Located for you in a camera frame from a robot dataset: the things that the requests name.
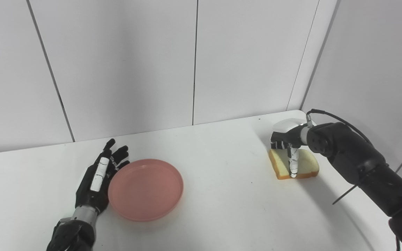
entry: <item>black cable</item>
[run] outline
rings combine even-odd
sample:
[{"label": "black cable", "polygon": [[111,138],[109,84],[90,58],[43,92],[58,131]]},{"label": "black cable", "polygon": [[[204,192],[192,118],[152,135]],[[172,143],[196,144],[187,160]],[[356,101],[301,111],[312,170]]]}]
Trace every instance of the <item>black cable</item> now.
[{"label": "black cable", "polygon": [[335,200],[335,202],[332,203],[332,205],[336,204],[338,201],[340,201],[340,199],[344,198],[344,196],[346,196],[349,192],[351,192],[353,189],[355,189],[358,186],[358,184],[352,186],[350,189],[348,189],[345,193],[343,193],[343,195],[339,196],[339,198],[337,198]]},{"label": "black cable", "polygon": [[334,115],[333,113],[329,113],[323,110],[318,110],[318,109],[311,109],[309,112],[307,112],[306,114],[309,115],[311,113],[318,113],[318,114],[325,114],[328,115],[334,119],[337,119],[339,121],[341,121],[342,123],[344,123],[346,126],[350,127],[351,129],[353,129],[357,134],[359,134],[365,141],[367,141],[367,143],[369,143],[370,145],[373,146],[372,142],[364,135],[364,133],[362,133],[361,131],[359,131],[356,127],[354,127],[352,124],[350,124],[349,122],[345,121],[344,119],[341,119],[340,117]]},{"label": "black cable", "polygon": [[397,243],[397,251],[400,251],[401,250],[401,245],[399,244],[399,239],[398,239],[397,236],[395,236],[395,240],[396,240],[396,243]]}]

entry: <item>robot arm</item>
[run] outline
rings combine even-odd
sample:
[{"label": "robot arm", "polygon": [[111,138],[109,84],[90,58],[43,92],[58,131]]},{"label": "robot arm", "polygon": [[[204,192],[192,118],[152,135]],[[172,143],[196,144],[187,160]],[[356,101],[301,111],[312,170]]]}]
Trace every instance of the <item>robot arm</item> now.
[{"label": "robot arm", "polygon": [[96,219],[108,206],[108,186],[113,176],[129,161],[128,147],[112,153],[114,139],[107,142],[86,173],[75,193],[75,211],[72,217],[61,219],[54,227],[46,251],[91,251],[96,241]]},{"label": "robot arm", "polygon": [[271,142],[305,145],[327,157],[330,164],[348,181],[357,185],[391,219],[389,226],[402,242],[402,178],[370,142],[344,123],[309,127],[300,124],[286,133],[275,131]]}]

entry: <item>tabletop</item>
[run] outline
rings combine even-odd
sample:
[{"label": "tabletop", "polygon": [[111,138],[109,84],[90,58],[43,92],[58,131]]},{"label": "tabletop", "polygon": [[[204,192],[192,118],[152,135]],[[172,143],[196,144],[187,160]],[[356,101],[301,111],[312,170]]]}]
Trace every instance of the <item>tabletop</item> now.
[{"label": "tabletop", "polygon": [[[319,175],[278,180],[268,158],[272,126],[287,111],[114,137],[130,161],[161,159],[184,180],[177,207],[132,222],[110,206],[94,251],[394,250],[388,217],[321,155]],[[57,221],[108,138],[0,153],[0,251],[45,250]]]}]

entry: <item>slice of bread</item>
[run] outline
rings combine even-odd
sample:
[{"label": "slice of bread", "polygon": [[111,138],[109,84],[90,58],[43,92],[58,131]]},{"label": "slice of bread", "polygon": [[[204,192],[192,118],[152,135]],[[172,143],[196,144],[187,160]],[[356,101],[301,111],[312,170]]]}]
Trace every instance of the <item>slice of bread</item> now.
[{"label": "slice of bread", "polygon": [[[291,178],[289,176],[288,153],[286,149],[270,149],[269,159],[279,180]],[[319,163],[314,155],[307,150],[299,150],[299,167],[296,178],[315,177],[319,173]]]}]

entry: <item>pink plate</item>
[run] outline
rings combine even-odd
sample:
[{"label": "pink plate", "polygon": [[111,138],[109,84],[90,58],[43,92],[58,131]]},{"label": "pink plate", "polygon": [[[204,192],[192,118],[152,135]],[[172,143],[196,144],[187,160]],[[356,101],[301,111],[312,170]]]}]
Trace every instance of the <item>pink plate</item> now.
[{"label": "pink plate", "polygon": [[184,183],[178,170],[158,159],[134,161],[116,173],[108,189],[113,209],[131,221],[152,221],[170,213]]}]

